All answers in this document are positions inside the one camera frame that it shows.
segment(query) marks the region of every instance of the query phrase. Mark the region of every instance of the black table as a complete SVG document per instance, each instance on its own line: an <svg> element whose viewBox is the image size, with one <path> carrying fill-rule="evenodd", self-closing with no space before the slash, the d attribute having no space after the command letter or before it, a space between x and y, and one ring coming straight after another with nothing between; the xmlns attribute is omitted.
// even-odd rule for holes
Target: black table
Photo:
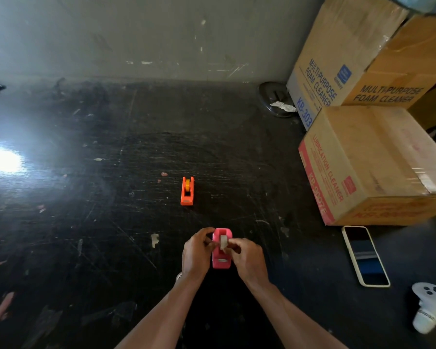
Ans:
<svg viewBox="0 0 436 349"><path fill-rule="evenodd" d="M436 329L413 330L410 296L414 282L436 283L436 221L371 227L392 287L360 286L340 228L319 215L297 151L303 134L299 119L262 111L252 84L9 86L0 302L15 296L0 348L113 348L171 289L184 242L205 226L259 243L271 281L351 349L436 348ZM183 176L196 179L192 207L179 204ZM235 268L211 270L178 347L256 343L281 345Z"/></svg>

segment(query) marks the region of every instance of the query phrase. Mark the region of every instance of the person's right hand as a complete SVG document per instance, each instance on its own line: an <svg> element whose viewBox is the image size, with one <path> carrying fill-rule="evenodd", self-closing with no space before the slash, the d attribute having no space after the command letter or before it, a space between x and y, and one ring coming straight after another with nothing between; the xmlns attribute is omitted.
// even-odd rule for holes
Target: person's right hand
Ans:
<svg viewBox="0 0 436 349"><path fill-rule="evenodd" d="M266 286L268 271L261 246L248 239L229 239L224 252L231 255L238 274L248 288Z"/></svg>

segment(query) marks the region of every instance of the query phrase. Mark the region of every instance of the person's right arm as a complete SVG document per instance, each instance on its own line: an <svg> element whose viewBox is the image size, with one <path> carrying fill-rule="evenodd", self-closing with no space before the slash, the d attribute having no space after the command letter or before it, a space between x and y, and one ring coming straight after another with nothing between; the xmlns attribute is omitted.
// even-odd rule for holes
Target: person's right arm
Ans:
<svg viewBox="0 0 436 349"><path fill-rule="evenodd" d="M225 252L232 256L239 276L265 311L285 348L347 349L270 283L260 246L237 238L228 243Z"/></svg>

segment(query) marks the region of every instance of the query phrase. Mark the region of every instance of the white game controller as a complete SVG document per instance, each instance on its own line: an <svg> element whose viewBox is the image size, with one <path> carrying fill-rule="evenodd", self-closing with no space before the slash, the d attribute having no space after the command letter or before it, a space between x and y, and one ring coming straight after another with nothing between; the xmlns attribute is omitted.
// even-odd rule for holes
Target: white game controller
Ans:
<svg viewBox="0 0 436 349"><path fill-rule="evenodd" d="M436 326L436 285L415 283L412 290L420 298L420 309L413 320L413 327L422 334L429 333Z"/></svg>

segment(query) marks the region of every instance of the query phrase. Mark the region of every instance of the gray wall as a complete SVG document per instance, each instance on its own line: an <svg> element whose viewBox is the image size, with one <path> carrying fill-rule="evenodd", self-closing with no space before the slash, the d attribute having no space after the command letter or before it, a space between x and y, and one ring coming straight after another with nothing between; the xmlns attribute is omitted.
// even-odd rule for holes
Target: gray wall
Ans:
<svg viewBox="0 0 436 349"><path fill-rule="evenodd" d="M0 0L0 75L286 81L323 0Z"/></svg>

